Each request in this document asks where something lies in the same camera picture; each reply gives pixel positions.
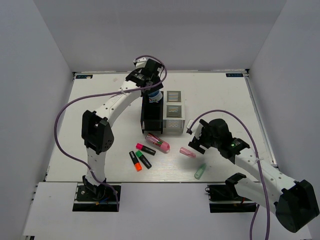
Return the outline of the blue glue jar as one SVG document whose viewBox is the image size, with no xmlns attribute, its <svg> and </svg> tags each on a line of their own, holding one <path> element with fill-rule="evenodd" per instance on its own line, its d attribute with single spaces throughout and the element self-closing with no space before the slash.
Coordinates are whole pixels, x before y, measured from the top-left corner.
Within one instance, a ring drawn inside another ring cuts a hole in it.
<svg viewBox="0 0 320 240">
<path fill-rule="evenodd" d="M 148 94 L 149 100 L 153 103 L 159 102 L 163 98 L 163 94 L 161 91 L 155 91 Z"/>
</svg>

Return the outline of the pink transparent tube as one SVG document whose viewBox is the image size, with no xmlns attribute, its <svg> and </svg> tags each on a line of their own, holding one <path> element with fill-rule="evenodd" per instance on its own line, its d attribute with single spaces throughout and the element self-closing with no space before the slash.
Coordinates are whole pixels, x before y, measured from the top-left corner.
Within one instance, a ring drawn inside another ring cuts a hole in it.
<svg viewBox="0 0 320 240">
<path fill-rule="evenodd" d="M 181 148 L 179 149 L 179 152 L 180 152 L 181 154 L 187 156 L 187 157 L 190 157 L 190 158 L 196 158 L 196 157 L 197 157 L 194 152 L 192 152 L 192 151 L 190 151 L 190 150 L 188 150 L 188 149 L 186 149 L 186 148 L 184 148 L 184 147 L 181 147 Z"/>
</svg>

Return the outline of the pink tube with pins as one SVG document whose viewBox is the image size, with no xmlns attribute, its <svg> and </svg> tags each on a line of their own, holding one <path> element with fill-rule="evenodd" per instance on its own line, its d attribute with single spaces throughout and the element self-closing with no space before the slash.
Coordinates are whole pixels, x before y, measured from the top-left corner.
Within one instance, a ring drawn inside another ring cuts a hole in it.
<svg viewBox="0 0 320 240">
<path fill-rule="evenodd" d="M 171 149 L 170 145 L 162 140 L 161 138 L 153 135 L 152 133 L 148 133 L 145 136 L 145 140 L 155 146 L 157 146 L 163 153 L 168 153 Z"/>
</svg>

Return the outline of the green transparent tube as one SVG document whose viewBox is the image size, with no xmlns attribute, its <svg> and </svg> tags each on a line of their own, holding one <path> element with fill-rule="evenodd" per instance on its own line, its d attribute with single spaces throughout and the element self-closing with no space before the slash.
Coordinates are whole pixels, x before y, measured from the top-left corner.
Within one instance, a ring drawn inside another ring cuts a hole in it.
<svg viewBox="0 0 320 240">
<path fill-rule="evenodd" d="M 194 174 L 194 178 L 200 180 L 207 168 L 207 164 L 203 163 Z"/>
</svg>

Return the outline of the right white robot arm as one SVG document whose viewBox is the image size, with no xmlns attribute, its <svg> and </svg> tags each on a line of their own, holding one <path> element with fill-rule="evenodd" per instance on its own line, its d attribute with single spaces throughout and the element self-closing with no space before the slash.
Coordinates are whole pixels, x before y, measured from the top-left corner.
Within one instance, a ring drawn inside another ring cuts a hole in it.
<svg viewBox="0 0 320 240">
<path fill-rule="evenodd" d="M 253 148 L 240 138 L 235 138 L 227 123 L 221 119 L 198 123 L 190 120 L 188 134 L 193 135 L 189 147 L 204 154 L 216 148 L 220 155 L 252 175 L 235 173 L 226 181 L 226 195 L 236 200 L 245 197 L 274 214 L 289 232 L 296 233 L 320 214 L 313 186 L 306 180 L 297 181 L 260 160 Z"/>
</svg>

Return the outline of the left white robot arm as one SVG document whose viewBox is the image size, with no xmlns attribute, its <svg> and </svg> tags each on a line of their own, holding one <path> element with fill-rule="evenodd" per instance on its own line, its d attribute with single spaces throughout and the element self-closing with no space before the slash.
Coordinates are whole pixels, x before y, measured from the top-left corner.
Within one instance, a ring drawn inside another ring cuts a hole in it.
<svg viewBox="0 0 320 240">
<path fill-rule="evenodd" d="M 134 62 L 135 69 L 126 77 L 117 93 L 94 111 L 82 115 L 81 137 L 87 150 L 89 169 L 82 177 L 88 193 L 99 200 L 105 196 L 106 152 L 114 143 L 112 127 L 122 112 L 136 99 L 142 98 L 151 107 L 149 114 L 156 123 L 163 120 L 163 88 L 161 71 L 165 69 L 159 60 L 140 57 Z"/>
</svg>

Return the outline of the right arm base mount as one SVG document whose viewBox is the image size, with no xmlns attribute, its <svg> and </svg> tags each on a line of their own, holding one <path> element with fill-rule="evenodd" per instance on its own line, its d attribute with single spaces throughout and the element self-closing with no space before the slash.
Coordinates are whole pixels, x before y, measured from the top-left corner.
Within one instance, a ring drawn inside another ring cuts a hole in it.
<svg viewBox="0 0 320 240">
<path fill-rule="evenodd" d="M 246 176 L 235 173 L 224 184 L 210 184 L 205 188 L 208 194 L 210 213 L 254 213 L 257 204 L 236 193 L 235 185 Z"/>
</svg>

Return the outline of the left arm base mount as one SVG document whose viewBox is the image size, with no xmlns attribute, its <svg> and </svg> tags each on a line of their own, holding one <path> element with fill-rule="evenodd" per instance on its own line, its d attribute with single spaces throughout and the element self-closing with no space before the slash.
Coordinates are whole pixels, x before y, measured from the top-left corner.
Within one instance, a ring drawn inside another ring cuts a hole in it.
<svg viewBox="0 0 320 240">
<path fill-rule="evenodd" d="M 116 196 L 108 187 L 102 189 L 102 193 L 94 195 L 83 184 L 79 184 L 76 188 L 72 211 L 91 213 L 118 212 Z"/>
</svg>

